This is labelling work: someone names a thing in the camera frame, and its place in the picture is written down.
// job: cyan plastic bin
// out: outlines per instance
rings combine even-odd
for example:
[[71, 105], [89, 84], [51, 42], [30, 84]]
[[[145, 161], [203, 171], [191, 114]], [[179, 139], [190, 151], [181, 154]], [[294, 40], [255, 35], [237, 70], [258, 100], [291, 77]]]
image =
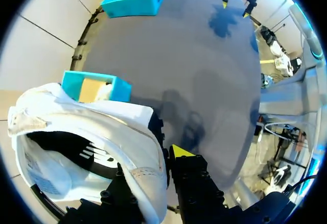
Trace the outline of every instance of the cyan plastic bin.
[[162, 0], [104, 0], [103, 10], [110, 18], [121, 16], [155, 16]]
[[112, 90], [108, 100], [118, 102], [130, 101], [132, 85], [113, 75], [93, 72], [65, 71], [61, 87], [70, 98], [78, 101], [85, 78], [111, 83]]

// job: white cloth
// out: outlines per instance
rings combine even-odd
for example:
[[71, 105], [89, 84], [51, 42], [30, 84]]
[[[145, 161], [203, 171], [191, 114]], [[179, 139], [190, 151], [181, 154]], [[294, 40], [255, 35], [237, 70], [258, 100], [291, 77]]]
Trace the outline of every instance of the white cloth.
[[53, 201], [99, 201], [110, 180], [43, 150], [26, 134], [63, 131], [86, 138], [121, 164], [146, 222], [160, 223], [167, 210], [167, 175], [160, 145], [147, 128], [152, 113], [149, 107], [128, 103], [78, 103], [51, 83], [28, 90], [10, 108], [8, 134], [26, 184], [37, 183]]

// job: gray table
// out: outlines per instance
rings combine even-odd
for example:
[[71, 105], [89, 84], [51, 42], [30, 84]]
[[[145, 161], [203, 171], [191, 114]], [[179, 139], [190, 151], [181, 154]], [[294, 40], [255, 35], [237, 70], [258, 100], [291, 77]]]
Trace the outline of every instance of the gray table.
[[245, 5], [163, 0], [157, 16], [107, 19], [84, 71], [133, 85], [131, 102], [155, 108], [165, 146], [202, 154], [227, 190], [247, 156], [258, 118], [260, 62]]

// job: round tabletop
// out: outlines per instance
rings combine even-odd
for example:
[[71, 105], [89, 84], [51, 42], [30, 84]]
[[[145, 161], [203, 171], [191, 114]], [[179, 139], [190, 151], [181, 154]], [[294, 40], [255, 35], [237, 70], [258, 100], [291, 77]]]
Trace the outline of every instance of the round tabletop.
[[163, 0], [156, 16], [107, 19], [84, 71], [133, 85], [131, 102], [163, 119], [164, 146], [208, 162], [217, 186], [238, 176], [260, 103], [260, 62], [242, 0]]

